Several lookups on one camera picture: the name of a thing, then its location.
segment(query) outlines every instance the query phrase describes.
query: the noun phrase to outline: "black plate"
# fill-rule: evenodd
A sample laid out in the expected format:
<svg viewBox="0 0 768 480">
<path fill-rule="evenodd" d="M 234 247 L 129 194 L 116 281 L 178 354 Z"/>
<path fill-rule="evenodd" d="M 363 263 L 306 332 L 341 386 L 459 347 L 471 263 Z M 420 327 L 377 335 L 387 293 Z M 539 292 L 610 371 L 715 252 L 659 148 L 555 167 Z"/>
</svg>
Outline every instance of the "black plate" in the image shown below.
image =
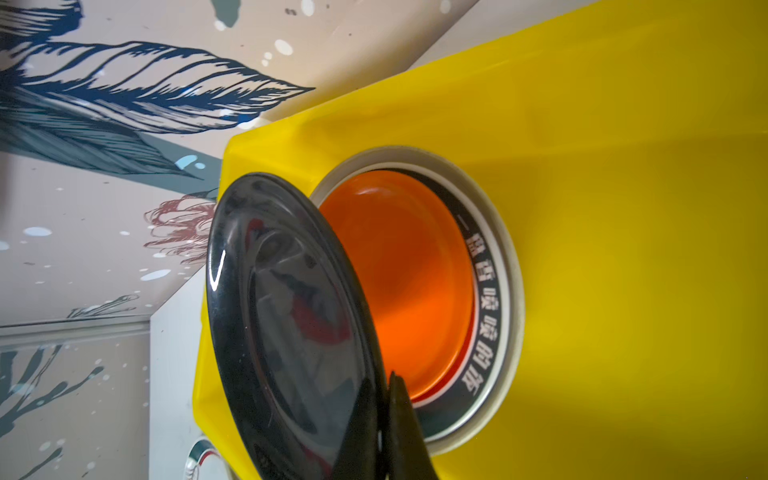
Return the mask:
<svg viewBox="0 0 768 480">
<path fill-rule="evenodd" d="M 328 478 L 366 380 L 386 409 L 376 331 L 338 238 L 291 184 L 241 177 L 214 214 L 207 295 L 224 392 L 259 474 Z"/>
</svg>

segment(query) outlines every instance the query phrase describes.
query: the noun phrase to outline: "white surface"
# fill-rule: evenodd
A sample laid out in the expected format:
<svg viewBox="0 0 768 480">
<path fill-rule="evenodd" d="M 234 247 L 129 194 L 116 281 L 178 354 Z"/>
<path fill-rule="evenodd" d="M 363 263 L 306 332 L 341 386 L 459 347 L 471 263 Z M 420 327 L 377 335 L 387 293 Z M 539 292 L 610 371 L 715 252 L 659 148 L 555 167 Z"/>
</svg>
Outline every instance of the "white surface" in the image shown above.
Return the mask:
<svg viewBox="0 0 768 480">
<path fill-rule="evenodd" d="M 494 41 L 596 0 L 480 0 L 411 68 Z"/>
<path fill-rule="evenodd" d="M 202 435 L 192 416 L 192 388 L 204 288 L 201 268 L 150 318 L 149 480 L 181 480 Z M 200 476 L 219 478 L 227 480 L 211 472 Z"/>
</svg>

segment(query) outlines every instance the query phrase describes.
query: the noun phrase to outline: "orange plate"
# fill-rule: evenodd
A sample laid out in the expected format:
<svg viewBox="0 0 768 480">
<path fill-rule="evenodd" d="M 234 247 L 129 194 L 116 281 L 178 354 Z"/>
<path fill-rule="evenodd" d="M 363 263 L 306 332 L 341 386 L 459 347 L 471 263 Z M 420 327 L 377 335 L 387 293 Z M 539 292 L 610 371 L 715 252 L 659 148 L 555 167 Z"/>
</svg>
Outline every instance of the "orange plate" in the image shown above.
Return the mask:
<svg viewBox="0 0 768 480">
<path fill-rule="evenodd" d="M 472 315 L 472 265 L 450 211 L 418 180 L 386 170 L 339 185 L 320 211 L 360 279 L 387 376 L 423 395 L 457 360 Z"/>
</svg>

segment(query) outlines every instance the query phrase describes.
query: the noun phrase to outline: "white chinese character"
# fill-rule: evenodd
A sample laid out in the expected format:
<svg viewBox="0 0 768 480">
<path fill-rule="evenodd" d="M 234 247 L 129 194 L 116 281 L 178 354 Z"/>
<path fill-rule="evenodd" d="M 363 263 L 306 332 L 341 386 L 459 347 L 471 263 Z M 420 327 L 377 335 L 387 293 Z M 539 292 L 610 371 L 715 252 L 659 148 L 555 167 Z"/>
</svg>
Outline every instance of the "white chinese character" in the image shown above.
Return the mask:
<svg viewBox="0 0 768 480">
<path fill-rule="evenodd" d="M 480 324 L 480 335 L 492 342 L 498 338 L 498 330 L 496 329 L 496 319 L 492 316 L 486 315 L 482 319 Z"/>
<path fill-rule="evenodd" d="M 496 297 L 495 288 L 486 287 L 482 289 L 480 308 L 483 310 L 498 310 L 498 298 Z"/>
<path fill-rule="evenodd" d="M 491 350 L 491 347 L 478 340 L 478 344 L 475 345 L 475 355 L 472 356 L 472 359 L 475 360 L 475 363 L 480 365 L 483 370 L 487 370 L 491 365 L 492 358 L 493 350 Z"/>
<path fill-rule="evenodd" d="M 485 241 L 480 237 L 480 233 L 475 233 L 469 237 L 466 242 L 467 248 L 469 248 L 469 253 L 473 258 L 476 257 L 478 253 L 485 252 Z"/>
<path fill-rule="evenodd" d="M 485 282 L 486 280 L 493 280 L 496 275 L 493 273 L 493 265 L 488 260 L 477 262 L 475 264 L 475 272 L 478 274 L 478 280 Z"/>
<path fill-rule="evenodd" d="M 475 367 L 470 365 L 466 373 L 462 377 L 462 382 L 467 385 L 467 391 L 472 392 L 472 395 L 476 395 L 480 390 L 480 384 L 484 382 L 482 375 L 475 370 Z"/>
</svg>

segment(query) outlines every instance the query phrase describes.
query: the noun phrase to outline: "yellow bin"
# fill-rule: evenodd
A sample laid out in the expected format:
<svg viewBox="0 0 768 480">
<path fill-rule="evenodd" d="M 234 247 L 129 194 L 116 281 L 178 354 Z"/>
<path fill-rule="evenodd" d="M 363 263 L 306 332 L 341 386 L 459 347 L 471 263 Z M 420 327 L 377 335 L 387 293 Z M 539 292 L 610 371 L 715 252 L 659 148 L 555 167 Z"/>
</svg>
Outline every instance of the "yellow bin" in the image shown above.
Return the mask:
<svg viewBox="0 0 768 480">
<path fill-rule="evenodd" d="M 374 147 L 487 193 L 525 342 L 443 480 L 768 478 L 768 3 L 603 0 L 235 137 L 221 189 Z M 243 480 L 207 310 L 193 405 Z"/>
</svg>

